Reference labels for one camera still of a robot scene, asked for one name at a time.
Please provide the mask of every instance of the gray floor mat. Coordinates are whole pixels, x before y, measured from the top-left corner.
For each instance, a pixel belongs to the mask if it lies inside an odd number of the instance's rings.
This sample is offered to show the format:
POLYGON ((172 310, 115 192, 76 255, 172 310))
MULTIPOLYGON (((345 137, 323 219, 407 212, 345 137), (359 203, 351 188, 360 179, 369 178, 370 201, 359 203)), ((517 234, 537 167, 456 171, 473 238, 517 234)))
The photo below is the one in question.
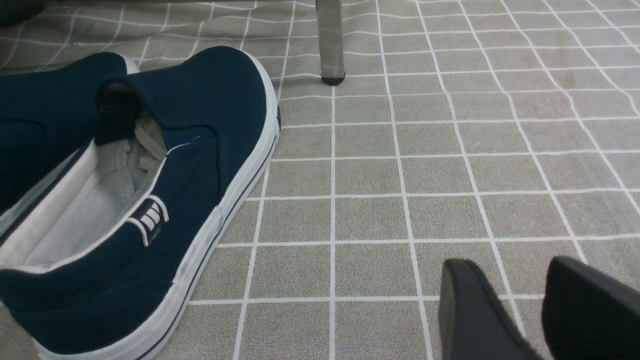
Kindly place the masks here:
MULTIPOLYGON (((640 1, 343 1, 337 88, 311 0, 55 6, 0 31, 0 72, 231 45, 273 79, 274 160, 159 359, 439 359, 451 257, 547 357, 552 256, 640 289, 640 1)), ((35 357, 0 307, 0 358, 35 357)))

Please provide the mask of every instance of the white rubber sole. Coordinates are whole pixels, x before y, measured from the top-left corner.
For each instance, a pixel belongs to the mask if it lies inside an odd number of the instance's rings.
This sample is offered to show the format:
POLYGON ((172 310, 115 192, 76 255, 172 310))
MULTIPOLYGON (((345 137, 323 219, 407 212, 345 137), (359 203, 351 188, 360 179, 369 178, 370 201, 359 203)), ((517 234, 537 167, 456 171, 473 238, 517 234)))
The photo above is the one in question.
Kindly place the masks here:
POLYGON ((229 184, 224 197, 196 234, 164 300, 134 332, 108 347, 82 354, 62 355, 48 351, 34 340, 40 352, 40 358, 45 360, 149 360, 156 356, 169 341, 213 250, 268 166, 280 136, 278 99, 269 74, 256 58, 250 54, 247 55, 258 68, 266 92, 267 115, 262 134, 253 152, 229 184))

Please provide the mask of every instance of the white grid line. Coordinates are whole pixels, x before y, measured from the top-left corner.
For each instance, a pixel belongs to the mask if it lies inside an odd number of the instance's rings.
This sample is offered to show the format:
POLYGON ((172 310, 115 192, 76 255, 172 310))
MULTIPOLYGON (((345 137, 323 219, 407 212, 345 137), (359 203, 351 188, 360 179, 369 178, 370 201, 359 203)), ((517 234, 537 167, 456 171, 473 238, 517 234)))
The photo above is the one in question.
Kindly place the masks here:
MULTIPOLYGON (((546 236, 535 238, 449 238, 449 239, 413 239, 416 244, 433 244, 433 243, 490 243, 494 241, 496 243, 544 243, 548 241, 615 241, 615 240, 628 240, 638 239, 640 233, 636 234, 616 234, 616 235, 587 235, 587 236, 546 236)), ((375 245, 375 244, 408 244, 409 239, 370 239, 370 240, 335 240, 336 245, 375 245)), ((235 247, 287 247, 287 246, 318 246, 318 245, 331 245, 330 240, 300 240, 300 241, 261 241, 258 243, 224 243, 218 245, 221 248, 235 248, 235 247)))
MULTIPOLYGON (((500 300, 541 300, 544 294, 498 295, 500 300)), ((192 300, 190 306, 233 305, 233 304, 283 304, 291 302, 390 302, 390 301, 440 301, 439 296, 389 296, 389 297, 290 297, 264 299, 221 299, 221 300, 192 300)))
MULTIPOLYGON (((335 86, 331 87, 331 222, 330 222, 330 289, 335 299, 335 86)), ((329 303, 329 359, 335 359, 335 301, 329 303)))
MULTIPOLYGON (((507 5, 504 3, 503 0, 500 0, 502 5, 504 6, 504 8, 507 10, 507 12, 509 12, 509 8, 507 7, 507 5)), ((526 39, 526 41, 529 43, 529 45, 533 45, 533 43, 531 42, 531 39, 520 29, 519 24, 517 23, 516 19, 514 18, 513 15, 511 15, 509 13, 509 17, 511 18, 511 20, 513 21, 513 23, 516 26, 516 29, 520 31, 520 33, 522 34, 522 36, 526 39)), ((535 49, 532 49, 532 51, 534 52, 534 55, 536 56, 537 61, 540 63, 540 65, 542 67, 545 67, 545 64, 542 62, 542 59, 540 58, 540 56, 538 55, 538 53, 535 51, 535 49)), ((489 67, 492 69, 492 65, 491 65, 491 61, 489 59, 489 56, 484 52, 483 50, 483 54, 484 57, 486 58, 487 63, 489 64, 489 67)), ((552 76, 550 76, 549 72, 547 71, 548 76, 551 78, 551 81, 555 81, 555 79, 552 78, 552 76)), ((504 87, 502 86, 502 84, 500 83, 500 80, 498 79, 498 77, 495 75, 495 73, 493 73, 493 78, 496 82, 496 84, 498 84, 498 86, 500 87, 501 90, 504 89, 504 87)), ((571 227, 571 225, 569 224, 568 219, 566 218, 566 215, 564 213, 564 210, 562 209, 562 207, 560 206, 560 202, 558 201, 555 193, 553 192, 553 189, 551 187, 551 184, 549 183, 549 180, 547 178, 547 175, 537 157, 537 155, 535 155, 534 151, 533 151, 533 147, 531 146, 531 142, 529 141, 529 138, 527 137, 526 132, 524 131, 524 128, 522 127, 522 124, 519 121, 518 118, 518 114, 515 110, 515 106, 513 104, 513 98, 509 95, 506 94, 508 99, 509 99, 509 105, 511 106, 511 111, 513 113, 513 118, 516 120, 516 125, 518 126, 518 131, 520 132, 520 134, 522 135, 522 138, 524 139, 526 145, 527 145, 527 150, 531 153, 531 158, 533 159, 536 168, 538 169, 538 172, 540 173, 540 176, 542 178, 542 181, 545 184, 545 188, 547 189, 547 191, 549 192, 549 195, 551 196, 551 199, 554 203, 554 206, 557 209, 558 214, 560 215, 560 218, 562 219, 562 222, 564 224, 564 228, 567 230, 567 233, 569 234, 569 236, 575 236, 575 233, 573 231, 573 228, 571 227)), ((584 252, 582 251, 580 244, 578 243, 577 240, 573 240, 573 246, 575 247, 576 253, 578 254, 578 257, 580 257, 580 260, 583 263, 587 263, 587 259, 586 256, 584 255, 584 252)))
MULTIPOLYGON (((575 122, 578 119, 573 117, 570 118, 560 118, 560 119, 519 119, 517 121, 523 122, 575 122)), ((584 118, 580 119, 582 121, 617 121, 617 120, 640 120, 638 117, 594 117, 594 118, 584 118)), ((515 119, 503 119, 503 120, 458 120, 458 124, 511 124, 515 123, 515 119)), ((391 121, 378 121, 378 122, 339 122, 335 126, 384 126, 391 125, 391 121)), ((421 121, 398 121, 396 122, 398 125, 411 125, 411 124, 419 124, 419 125, 438 125, 438 124, 450 124, 453 125, 453 120, 421 120, 421 121)), ((301 125, 284 125, 282 129, 312 129, 315 127, 329 127, 330 124, 301 124, 301 125)))
MULTIPOLYGON (((216 9, 216 5, 214 2, 212 2, 211 9, 209 10, 209 20, 213 19, 215 9, 216 9)), ((193 43, 193 47, 191 48, 191 52, 189 53, 188 58, 192 57, 196 53, 196 50, 198 49, 198 45, 200 44, 200 35, 202 34, 202 28, 204 27, 204 23, 205 21, 201 22, 200 25, 198 26, 198 34, 196 35, 196 41, 193 43)), ((245 36, 246 36, 246 30, 244 31, 243 42, 240 43, 240 49, 242 49, 242 45, 244 44, 245 36)))
MULTIPOLYGON (((639 150, 604 150, 604 154, 640 154, 639 150)), ((600 154, 600 151, 593 150, 568 150, 568 151, 536 151, 533 154, 537 156, 562 156, 562 155, 575 155, 575 154, 600 154)), ((487 156, 530 156, 530 152, 472 152, 467 153, 468 157, 487 157, 487 156)), ((438 158, 461 158, 462 154, 427 154, 427 155, 400 155, 401 159, 438 159, 438 158)), ((272 163, 285 163, 285 162, 302 162, 302 161, 328 161, 335 160, 384 160, 395 159, 395 156, 336 156, 335 158, 295 158, 295 159, 272 159, 272 163)))
MULTIPOLYGON (((469 17, 467 17, 467 14, 465 13, 464 7, 462 6, 461 3, 459 3, 459 4, 460 4, 460 8, 462 10, 462 13, 463 13, 468 25, 469 25, 469 28, 471 30, 473 30, 473 27, 471 25, 471 21, 469 20, 469 17)), ((422 10, 420 9, 420 6, 418 6, 419 14, 421 14, 421 11, 422 10)), ((431 41, 429 39, 430 36, 429 36, 428 31, 427 31, 426 23, 424 21, 422 21, 422 25, 423 25, 423 28, 424 28, 424 33, 427 36, 427 41, 429 43, 429 47, 432 47, 431 46, 431 41)), ((476 42, 478 43, 478 45, 482 49, 482 44, 480 43, 480 40, 478 39, 477 35, 475 33, 472 33, 472 34, 473 34, 476 42)), ((484 50, 482 50, 482 52, 485 55, 485 57, 487 59, 487 62, 488 62, 488 56, 486 55, 484 50)), ((436 64, 435 65, 436 66, 436 70, 438 70, 438 65, 437 65, 438 64, 437 63, 438 60, 437 60, 437 58, 435 56, 435 53, 433 55, 433 61, 436 64)), ((493 69, 490 64, 488 64, 488 67, 489 67, 489 70, 493 69)), ((442 78, 442 75, 438 75, 438 81, 440 82, 440 87, 442 88, 442 91, 443 92, 447 92, 447 89, 445 87, 445 83, 444 83, 444 79, 442 78)), ((454 110, 453 100, 452 100, 450 94, 447 94, 447 100, 449 101, 449 107, 451 108, 451 115, 453 117, 453 120, 457 120, 457 116, 456 116, 456 113, 455 113, 455 110, 454 110)), ((456 137, 458 138, 458 143, 459 143, 459 146, 460 146, 460 152, 462 153, 463 159, 465 161, 465 167, 467 168, 467 174, 469 176, 469 180, 471 182, 471 186, 472 186, 473 191, 474 191, 474 197, 476 198, 478 210, 479 210, 480 215, 481 215, 481 217, 483 219, 483 223, 484 223, 484 227, 486 229, 486 233, 487 233, 489 239, 493 239, 493 237, 494 237, 493 236, 493 230, 491 228, 491 224, 489 223, 489 218, 487 217, 482 197, 479 194, 479 190, 478 190, 478 187, 477 187, 477 184, 476 184, 476 179, 474 177, 473 170, 471 169, 471 164, 469 162, 468 157, 466 156, 465 145, 464 145, 464 142, 462 140, 462 136, 460 135, 460 129, 459 129, 459 126, 458 126, 457 122, 454 124, 454 130, 456 132, 456 137)), ((491 248, 492 248, 493 255, 495 257, 496 263, 498 265, 498 270, 500 272, 500 276, 502 277, 502 283, 504 285, 504 288, 505 288, 507 294, 511 295, 512 294, 511 286, 509 285, 509 279, 507 278, 506 271, 504 269, 504 264, 502 264, 502 258, 500 256, 500 252, 498 250, 498 246, 496 245, 495 241, 490 241, 490 244, 491 244, 491 248)), ((509 303, 510 303, 511 310, 513 312, 514 318, 516 320, 516 325, 517 325, 518 329, 520 330, 520 332, 523 335, 526 336, 526 332, 525 332, 525 329, 524 329, 524 324, 522 322, 522 317, 520 316, 520 311, 518 310, 518 306, 516 305, 515 301, 513 301, 513 300, 510 300, 509 303)))
POLYGON ((20 36, 22 35, 22 32, 24 31, 24 26, 26 25, 25 22, 23 22, 20 27, 18 28, 18 32, 15 35, 15 41, 13 42, 13 46, 11 47, 11 51, 9 52, 9 55, 6 57, 6 59, 4 60, 4 62, 2 64, 0 64, 0 70, 7 67, 7 65, 11 62, 11 60, 13 59, 13 55, 15 55, 15 50, 18 48, 18 43, 20 42, 20 36))
POLYGON ((71 36, 74 33, 74 25, 76 24, 76 15, 78 11, 80 11, 79 8, 76 9, 73 15, 71 15, 71 20, 69 21, 69 32, 67 33, 67 38, 65 39, 65 43, 58 49, 58 51, 51 57, 51 59, 47 61, 47 63, 43 64, 40 68, 36 70, 37 72, 42 71, 47 66, 49 66, 67 48, 67 46, 69 45, 69 42, 71 41, 71 36))
MULTIPOLYGON (((166 29, 166 27, 168 26, 167 23, 169 22, 169 14, 171 13, 171 3, 168 3, 166 5, 166 15, 164 16, 164 24, 160 27, 160 30, 158 30, 158 32, 156 33, 156 36, 160 35, 164 29, 166 29)), ((142 62, 145 61, 145 56, 147 55, 147 49, 149 48, 149 43, 151 43, 151 38, 153 36, 149 36, 147 37, 147 40, 145 41, 145 46, 142 48, 142 54, 140 55, 140 60, 138 61, 138 67, 140 67, 140 65, 142 65, 142 62)))
MULTIPOLYGON (((403 172, 403 166, 402 166, 402 160, 400 159, 400 145, 399 145, 399 140, 398 140, 398 135, 397 135, 397 129, 396 129, 396 116, 395 116, 395 110, 394 110, 394 100, 393 97, 391 96, 391 88, 389 85, 389 78, 387 76, 387 59, 385 56, 385 47, 384 47, 384 41, 382 39, 382 22, 380 20, 380 4, 378 2, 378 0, 376 1, 376 13, 378 14, 377 20, 378 20, 378 38, 380 41, 380 53, 381 53, 381 58, 382 58, 382 69, 383 69, 383 73, 385 75, 384 79, 385 79, 385 88, 387 89, 387 97, 388 97, 388 101, 389 101, 389 110, 390 110, 390 115, 391 115, 391 129, 393 132, 393 139, 394 139, 394 148, 395 148, 395 152, 396 152, 396 163, 397 163, 397 167, 398 167, 398 175, 399 175, 399 180, 400 180, 400 191, 402 192, 402 202, 403 202, 403 209, 404 209, 404 221, 406 222, 406 231, 407 231, 407 239, 409 242, 409 251, 411 254, 411 262, 412 262, 412 267, 413 267, 413 276, 414 276, 414 281, 415 281, 415 291, 416 294, 418 295, 418 297, 422 296, 422 281, 420 279, 420 267, 418 264, 418 258, 417 258, 417 252, 415 249, 415 244, 413 242, 413 228, 412 228, 412 224, 411 224, 411 215, 409 212, 409 203, 408 203, 408 199, 406 196, 406 186, 404 183, 404 172, 403 172)), ((418 302, 418 309, 420 311, 420 320, 422 322, 422 331, 424 332, 424 345, 425 345, 425 351, 427 354, 427 359, 428 360, 433 360, 433 348, 431 346, 431 336, 429 335, 429 322, 427 319, 427 311, 426 311, 426 306, 424 305, 423 301, 418 302)))
MULTIPOLYGON (((222 6, 222 5, 218 5, 219 7, 224 7, 224 8, 230 8, 228 6, 222 6)), ((246 8, 231 8, 234 10, 247 10, 246 8)), ((564 13, 568 13, 568 14, 574 14, 574 13, 616 13, 616 12, 620 12, 621 10, 574 10, 574 11, 561 11, 561 12, 555 12, 558 14, 564 14, 564 13)), ((631 11, 631 12, 638 12, 640 10, 626 10, 626 11, 631 11)), ((513 12, 515 15, 550 15, 550 12, 530 12, 530 11, 518 11, 518 12, 513 12)), ((503 16, 503 15, 507 15, 507 13, 475 13, 475 14, 469 14, 468 16, 470 18, 482 18, 482 17, 499 17, 499 16, 503 16)), ((69 15, 67 14, 48 14, 48 13, 43 13, 40 15, 40 17, 68 17, 69 15)), ((361 18, 361 17, 375 17, 377 16, 376 13, 374 12, 368 12, 368 13, 359 13, 358 15, 354 15, 354 16, 350 16, 350 17, 344 17, 343 21, 347 22, 349 20, 354 20, 357 18, 361 18)), ((412 19, 421 19, 418 16, 400 16, 400 15, 393 15, 393 14, 387 14, 387 13, 381 13, 380 14, 381 17, 388 17, 388 18, 393 18, 393 19, 401 19, 401 20, 412 20, 412 19)), ((463 15, 461 13, 453 13, 453 14, 443 14, 443 15, 425 15, 422 17, 422 19, 439 19, 439 18, 447 18, 447 17, 462 17, 463 15)), ((91 15, 80 15, 81 18, 84 19, 88 19, 88 20, 99 20, 99 21, 104 21, 104 22, 114 22, 115 20, 113 19, 107 19, 107 18, 102 18, 102 17, 96 17, 96 16, 91 16, 91 15)), ((245 19, 245 17, 243 16, 238 16, 238 15, 226 15, 224 16, 224 18, 226 19, 238 19, 238 20, 243 20, 245 19)), ((256 22, 265 22, 265 23, 269 23, 269 24, 287 24, 288 21, 286 20, 268 20, 268 19, 254 19, 254 21, 256 22)), ((294 23, 299 23, 299 22, 314 22, 316 21, 315 19, 301 19, 301 20, 294 20, 294 23)), ((124 22, 124 24, 126 25, 136 25, 136 26, 147 26, 150 28, 159 28, 162 25, 159 24, 151 24, 151 23, 144 23, 144 22, 135 22, 135 21, 126 21, 124 22)), ((192 26, 192 23, 183 23, 183 24, 170 24, 169 27, 171 28, 182 28, 185 26, 192 26)))
MULTIPOLYGON (((296 14, 296 0, 293 1, 292 3, 292 10, 291 10, 291 23, 289 25, 289 36, 291 36, 291 31, 293 30, 293 19, 294 16, 296 14)), ((289 46, 290 46, 291 41, 288 40, 287 41, 287 47, 285 48, 285 56, 287 56, 289 54, 289 46)), ((284 74, 287 70, 287 58, 285 57, 283 64, 282 64, 282 73, 281 73, 281 79, 280 79, 280 84, 278 85, 278 93, 277 93, 277 97, 278 99, 280 98, 281 94, 282 94, 282 85, 284 83, 284 74)), ((266 191, 267 191, 267 184, 269 182, 269 164, 267 164, 267 168, 264 171, 264 177, 262 178, 262 191, 261 191, 261 195, 262 197, 265 197, 266 195, 266 191)), ((253 234, 253 243, 257 244, 258 243, 258 239, 260 237, 260 226, 262 223, 262 216, 264 214, 264 201, 260 201, 259 205, 258 205, 258 215, 257 215, 257 219, 255 222, 255 232, 253 234)), ((242 337, 243 337, 243 331, 244 331, 244 321, 246 320, 246 312, 247 312, 247 307, 248 307, 248 299, 249 299, 249 294, 251 292, 251 284, 252 284, 252 277, 253 277, 253 268, 255 266, 255 258, 257 255, 257 246, 254 246, 251 249, 251 258, 250 258, 250 262, 249 262, 249 269, 247 271, 247 276, 246 276, 246 284, 244 287, 244 300, 245 302, 243 302, 242 308, 240 309, 240 317, 238 319, 238 328, 237 328, 237 332, 236 332, 236 343, 234 346, 234 356, 233 359, 234 360, 238 360, 240 358, 240 349, 241 349, 241 345, 242 345, 242 337)))
POLYGON ((116 31, 113 33, 113 37, 111 37, 111 40, 104 45, 104 47, 100 50, 100 52, 103 52, 106 49, 108 49, 109 46, 112 46, 115 43, 116 39, 118 38, 118 35, 120 34, 120 30, 122 29, 122 21, 124 20, 124 10, 125 10, 125 5, 122 4, 120 6, 120 19, 118 20, 118 26, 116 27, 116 31))
MULTIPOLYGON (((547 3, 546 0, 542 0, 546 6, 552 10, 551 6, 547 3)), ((573 36, 573 38, 575 39, 575 41, 582 47, 582 52, 594 63, 594 65, 596 65, 601 73, 601 75, 603 75, 603 77, 616 89, 618 89, 621 93, 623 93, 624 95, 627 96, 627 99, 629 100, 629 103, 631 105, 631 108, 633 109, 633 111, 636 113, 637 116, 640 117, 640 112, 638 112, 638 109, 636 108, 636 104, 634 102, 633 97, 626 92, 625 90, 622 90, 620 87, 617 86, 617 84, 611 80, 611 78, 609 78, 609 76, 607 75, 607 73, 602 70, 600 68, 600 64, 592 57, 592 55, 589 53, 589 51, 587 51, 583 46, 582 46, 582 42, 580 41, 580 39, 578 38, 578 36, 575 34, 575 32, 568 28, 565 23, 563 22, 562 19, 560 19, 560 17, 557 14, 554 14, 554 16, 556 17, 556 19, 560 22, 560 24, 562 24, 563 27, 565 27, 573 36)), ((609 21, 609 19, 604 18, 609 24, 611 24, 611 22, 609 21)), ((555 84, 555 86, 557 86, 558 88, 560 86, 557 85, 557 83, 555 82, 555 80, 552 78, 552 76, 549 74, 549 72, 546 70, 547 76, 550 78, 550 80, 555 84)), ((587 134, 587 136, 589 137, 589 139, 591 140, 591 142, 593 143, 593 145, 595 146, 596 150, 599 151, 600 157, 604 160, 605 164, 607 164, 607 167, 609 168, 609 170, 611 171, 611 173, 613 174, 613 176, 616 178, 616 181, 618 182, 620 188, 623 189, 623 191, 625 192, 625 195, 627 196, 627 199, 631 202, 631 205, 634 207, 634 209, 636 210, 636 213, 638 215, 640 215, 640 207, 638 206, 638 204, 636 203, 636 200, 633 198, 633 196, 631 196, 631 193, 629 192, 629 190, 625 187, 625 184, 623 183, 622 179, 620 178, 620 176, 618 175, 618 172, 616 171, 616 169, 613 167, 613 165, 611 164, 611 162, 609 161, 609 159, 607 159, 607 157, 604 155, 604 153, 602 152, 602 149, 600 148, 600 145, 598 144, 598 142, 595 140, 595 138, 593 137, 593 135, 591 134, 591 131, 584 125, 583 121, 581 121, 577 110, 575 109, 574 103, 573 103, 573 98, 571 97, 571 95, 569 93, 565 92, 565 95, 569 97, 569 102, 571 104, 572 107, 572 111, 575 113, 576 117, 577 117, 577 121, 578 124, 580 125, 580 127, 582 128, 582 130, 584 130, 584 132, 587 134)))
MULTIPOLYGON (((371 193, 371 194, 336 194, 336 199, 377 199, 390 197, 462 197, 462 196, 496 196, 496 195, 558 195, 597 192, 640 192, 640 189, 627 188, 590 188, 577 190, 510 190, 494 192, 456 192, 456 193, 371 193)), ((248 197, 245 201, 263 200, 330 200, 331 195, 297 195, 297 196, 268 196, 248 197)))

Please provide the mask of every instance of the chair leg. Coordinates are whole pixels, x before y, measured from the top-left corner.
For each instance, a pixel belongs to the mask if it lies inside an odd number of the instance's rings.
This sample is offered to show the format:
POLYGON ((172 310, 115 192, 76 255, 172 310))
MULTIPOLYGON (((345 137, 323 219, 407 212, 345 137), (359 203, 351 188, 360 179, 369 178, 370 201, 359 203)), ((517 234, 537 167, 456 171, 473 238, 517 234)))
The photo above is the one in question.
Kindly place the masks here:
POLYGON ((342 48, 342 1, 316 0, 322 81, 339 85, 345 76, 342 48))

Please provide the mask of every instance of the grid-patterned mat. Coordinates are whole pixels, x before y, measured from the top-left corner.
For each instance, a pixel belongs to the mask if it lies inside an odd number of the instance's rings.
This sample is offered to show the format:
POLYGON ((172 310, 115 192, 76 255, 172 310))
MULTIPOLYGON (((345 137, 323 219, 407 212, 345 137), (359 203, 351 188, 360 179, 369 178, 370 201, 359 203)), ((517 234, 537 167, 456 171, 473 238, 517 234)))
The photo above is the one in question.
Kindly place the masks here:
MULTIPOLYGON (((310 0, 55 6, 0 32, 3 72, 231 45, 273 77, 275 158, 160 359, 439 359, 449 257, 547 357, 551 256, 640 288, 640 0, 344 2, 337 88, 310 0)), ((0 309, 0 358, 35 356, 0 309)))

